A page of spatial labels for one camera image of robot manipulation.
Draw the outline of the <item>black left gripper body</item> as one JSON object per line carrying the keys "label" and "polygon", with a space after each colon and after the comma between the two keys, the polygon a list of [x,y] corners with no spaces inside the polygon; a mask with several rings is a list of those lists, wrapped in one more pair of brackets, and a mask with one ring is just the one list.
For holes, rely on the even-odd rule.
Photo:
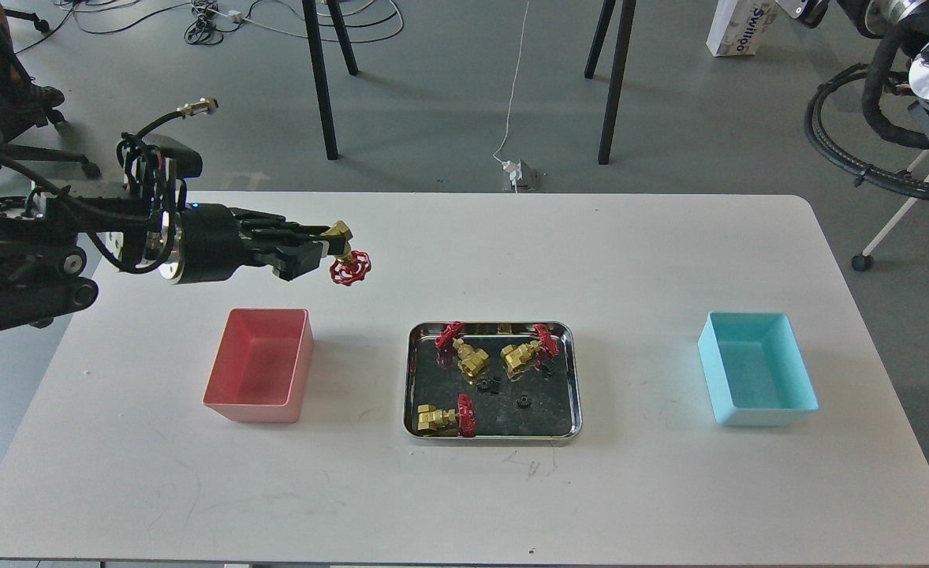
{"label": "black left gripper body", "polygon": [[177,213],[166,280],[173,284],[219,282],[240,267],[266,266],[258,255],[272,247],[242,230],[278,229],[283,223],[283,215],[221,204],[186,204]]}

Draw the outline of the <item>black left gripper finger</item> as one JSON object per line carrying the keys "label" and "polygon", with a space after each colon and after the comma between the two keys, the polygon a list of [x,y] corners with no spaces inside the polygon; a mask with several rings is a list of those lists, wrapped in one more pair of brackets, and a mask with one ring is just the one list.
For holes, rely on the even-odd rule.
{"label": "black left gripper finger", "polygon": [[233,218],[237,222],[241,236],[257,241],[338,241],[339,234],[329,234],[329,226],[306,226],[297,222],[288,222],[283,215],[233,209]]}
{"label": "black left gripper finger", "polygon": [[297,245],[276,245],[272,251],[274,276],[290,282],[317,270],[327,256],[329,245],[322,241],[301,242]]}

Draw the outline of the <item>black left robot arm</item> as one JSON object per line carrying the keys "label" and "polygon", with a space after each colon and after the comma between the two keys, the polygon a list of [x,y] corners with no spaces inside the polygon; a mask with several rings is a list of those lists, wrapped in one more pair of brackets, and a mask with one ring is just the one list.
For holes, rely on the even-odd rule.
{"label": "black left robot arm", "polygon": [[49,326],[96,302],[99,288],[83,274],[81,236],[119,271],[158,272],[173,284],[220,282],[241,267],[270,267],[291,281],[328,256],[334,283],[366,277],[371,260],[352,248],[344,222],[310,226],[188,198],[186,182],[200,175],[200,155],[155,130],[216,108],[216,100],[203,98],[122,133],[116,155],[123,182],[106,192],[58,186],[0,152],[0,166],[32,183],[24,196],[0,197],[0,331]]}

